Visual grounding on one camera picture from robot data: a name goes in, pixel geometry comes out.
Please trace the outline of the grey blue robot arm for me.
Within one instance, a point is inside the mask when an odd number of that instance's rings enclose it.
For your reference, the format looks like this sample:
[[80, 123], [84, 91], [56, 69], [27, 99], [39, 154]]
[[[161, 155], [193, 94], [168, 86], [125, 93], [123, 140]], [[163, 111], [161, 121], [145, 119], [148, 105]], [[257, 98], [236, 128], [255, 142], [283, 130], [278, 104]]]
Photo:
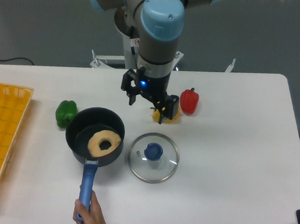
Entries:
[[179, 97], [168, 95], [178, 41], [184, 28], [187, 8], [210, 5], [222, 0], [90, 0], [103, 11], [115, 9], [115, 24], [129, 38], [125, 49], [128, 70], [121, 89], [129, 104], [137, 95], [150, 101], [159, 112], [158, 122], [178, 114]]

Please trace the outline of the person's hand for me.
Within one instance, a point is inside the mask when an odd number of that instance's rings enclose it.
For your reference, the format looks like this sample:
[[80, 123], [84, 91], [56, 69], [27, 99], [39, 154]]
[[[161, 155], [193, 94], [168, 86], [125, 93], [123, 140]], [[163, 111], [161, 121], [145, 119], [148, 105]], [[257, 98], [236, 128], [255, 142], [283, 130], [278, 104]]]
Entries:
[[92, 190], [89, 210], [79, 199], [75, 200], [73, 220], [76, 224], [106, 224], [102, 208], [94, 190]]

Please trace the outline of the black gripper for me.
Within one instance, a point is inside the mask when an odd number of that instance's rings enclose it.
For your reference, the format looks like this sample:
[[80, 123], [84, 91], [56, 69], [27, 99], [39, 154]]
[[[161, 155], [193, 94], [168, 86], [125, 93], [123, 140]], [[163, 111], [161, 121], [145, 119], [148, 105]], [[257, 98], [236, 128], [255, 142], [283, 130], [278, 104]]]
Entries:
[[149, 76], [149, 70], [141, 66], [124, 73], [121, 89], [126, 92], [129, 105], [135, 103], [137, 95], [141, 95], [154, 105], [154, 120], [157, 123], [172, 123], [175, 119], [175, 111], [178, 111], [179, 97], [167, 93], [169, 78], [169, 74], [152, 78]]

